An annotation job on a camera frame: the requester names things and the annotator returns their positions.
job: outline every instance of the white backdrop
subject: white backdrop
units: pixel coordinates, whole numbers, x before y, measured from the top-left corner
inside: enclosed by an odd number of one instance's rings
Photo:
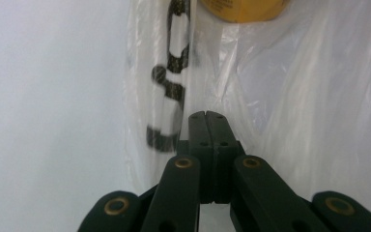
[[[137,3],[143,11],[118,0],[0,1],[0,231],[75,231],[106,193],[156,183],[168,157],[139,159],[147,116],[127,114],[134,92],[123,83],[125,64],[151,61],[138,67],[146,75],[131,73],[148,80],[156,64],[150,52],[126,62],[129,13],[131,26],[165,25],[166,9]],[[183,82],[194,93],[185,117],[224,113],[247,152],[301,196],[333,189],[371,210],[371,1],[292,3],[276,21],[242,26],[193,5],[190,73],[204,82]],[[130,28],[132,51],[155,39],[142,25]],[[227,208],[205,206],[201,231],[229,231],[226,218]]]
[[[129,1],[0,1],[0,231],[76,231],[131,190],[123,76]]]

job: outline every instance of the transparent plastic sheet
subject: transparent plastic sheet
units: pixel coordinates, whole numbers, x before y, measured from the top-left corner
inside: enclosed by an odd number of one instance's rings
[[[131,3],[125,154],[136,192],[155,185],[174,155],[148,145],[147,127],[170,134],[182,121],[187,139],[188,115],[213,110],[298,195],[336,190],[371,210],[371,1],[292,0],[279,18],[246,24],[191,1],[190,17],[173,16],[167,48],[170,2]],[[167,72],[185,88],[182,117],[152,70],[187,43],[188,67]],[[228,210],[203,206],[200,231],[232,230]]]

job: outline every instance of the blurry object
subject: blurry object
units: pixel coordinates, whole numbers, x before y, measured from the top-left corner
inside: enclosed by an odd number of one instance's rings
[[[276,18],[289,0],[201,0],[214,15],[229,22],[267,21]]]

